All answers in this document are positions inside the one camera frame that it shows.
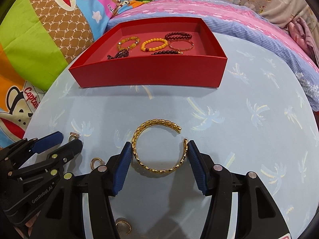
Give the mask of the right hand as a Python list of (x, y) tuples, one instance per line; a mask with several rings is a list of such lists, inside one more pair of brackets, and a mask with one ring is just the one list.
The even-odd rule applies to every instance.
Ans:
[(20, 227), (15, 227), (16, 232), (21, 236), (21, 238), (30, 238), (30, 235), (33, 230), (34, 223), (38, 218), (39, 213), (37, 213), (34, 217), (32, 217), (27, 223)]

